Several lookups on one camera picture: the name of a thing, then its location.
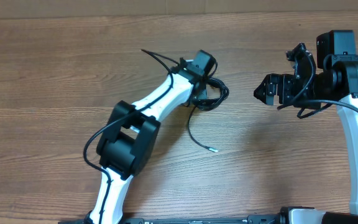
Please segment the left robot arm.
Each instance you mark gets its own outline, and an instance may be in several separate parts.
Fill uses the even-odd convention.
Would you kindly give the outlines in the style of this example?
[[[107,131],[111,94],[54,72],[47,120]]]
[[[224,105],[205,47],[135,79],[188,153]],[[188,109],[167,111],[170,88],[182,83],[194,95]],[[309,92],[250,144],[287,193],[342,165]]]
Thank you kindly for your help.
[[[95,168],[101,173],[101,185],[94,209],[85,223],[119,223],[123,203],[132,179],[145,167],[154,148],[161,122],[181,105],[211,110],[218,102],[207,97],[217,69],[216,59],[199,50],[192,60],[181,58],[167,67],[164,82],[143,99],[133,103],[118,102],[107,124],[85,144],[98,139],[100,156]]]

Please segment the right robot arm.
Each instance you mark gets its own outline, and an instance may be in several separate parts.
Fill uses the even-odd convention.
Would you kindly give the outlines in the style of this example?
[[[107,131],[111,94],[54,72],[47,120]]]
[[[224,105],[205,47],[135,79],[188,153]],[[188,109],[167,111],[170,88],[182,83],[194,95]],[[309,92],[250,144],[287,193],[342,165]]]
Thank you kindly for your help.
[[[336,106],[345,134],[351,174],[349,212],[326,212],[313,207],[282,207],[259,223],[358,223],[358,54],[352,30],[331,30],[316,38],[317,56],[303,43],[287,51],[294,73],[268,74],[254,97],[278,109],[299,108],[297,117],[309,118]]]

